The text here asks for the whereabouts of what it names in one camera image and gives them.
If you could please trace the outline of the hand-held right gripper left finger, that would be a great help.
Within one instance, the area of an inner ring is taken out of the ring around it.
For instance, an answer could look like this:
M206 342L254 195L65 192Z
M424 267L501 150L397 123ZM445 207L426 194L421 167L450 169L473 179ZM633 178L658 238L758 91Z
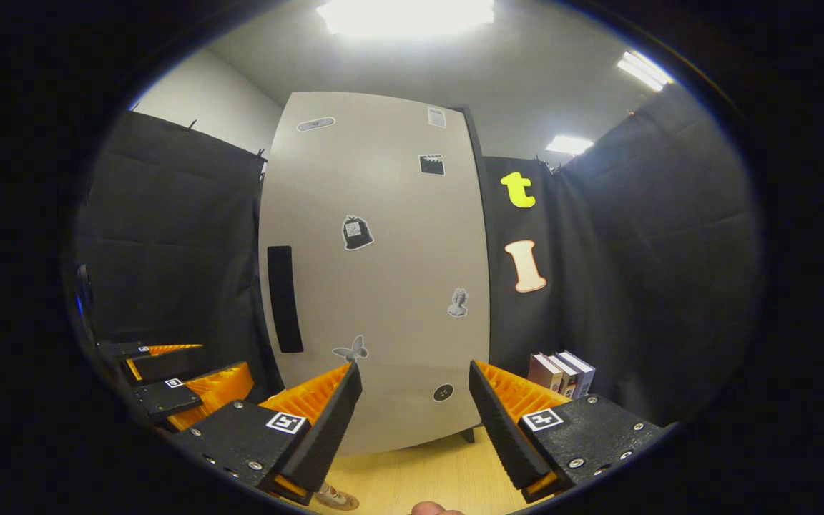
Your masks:
M238 400L247 371L216 375L199 395L210 409L177 414L170 443L193 462L255 490L307 506L325 483L362 395L359 366L347 362L263 402Z

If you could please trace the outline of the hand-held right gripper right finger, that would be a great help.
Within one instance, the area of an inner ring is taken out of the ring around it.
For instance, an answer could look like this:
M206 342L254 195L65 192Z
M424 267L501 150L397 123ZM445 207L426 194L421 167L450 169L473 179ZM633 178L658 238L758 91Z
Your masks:
M491 445L524 501L611 475L670 435L602 396L572 400L480 360L469 391Z

